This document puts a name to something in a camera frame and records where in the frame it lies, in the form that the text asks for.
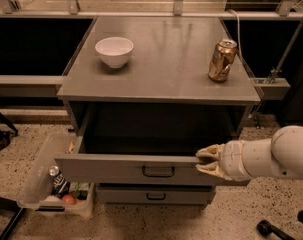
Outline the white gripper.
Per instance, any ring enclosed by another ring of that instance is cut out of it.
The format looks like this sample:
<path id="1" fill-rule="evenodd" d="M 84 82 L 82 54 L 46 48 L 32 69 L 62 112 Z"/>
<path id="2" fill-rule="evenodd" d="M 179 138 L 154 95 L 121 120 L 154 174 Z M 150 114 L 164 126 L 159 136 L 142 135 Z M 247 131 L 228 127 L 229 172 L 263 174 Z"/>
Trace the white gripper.
<path id="1" fill-rule="evenodd" d="M 251 180 L 248 162 L 253 157 L 255 146 L 249 141 L 233 140 L 225 144 L 213 144 L 196 152 L 198 158 L 219 159 L 209 164 L 197 164 L 196 169 L 211 176 L 234 181 Z"/>

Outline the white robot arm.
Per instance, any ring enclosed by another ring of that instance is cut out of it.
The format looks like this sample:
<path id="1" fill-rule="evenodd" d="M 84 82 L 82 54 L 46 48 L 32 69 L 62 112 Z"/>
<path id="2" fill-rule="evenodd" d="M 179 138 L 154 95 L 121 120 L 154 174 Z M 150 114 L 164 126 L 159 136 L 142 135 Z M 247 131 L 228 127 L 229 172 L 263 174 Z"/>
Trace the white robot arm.
<path id="1" fill-rule="evenodd" d="M 202 173 L 229 181 L 247 181 L 258 177 L 303 180 L 303 127 L 286 126 L 271 138 L 233 140 L 200 149 L 196 165 Z"/>

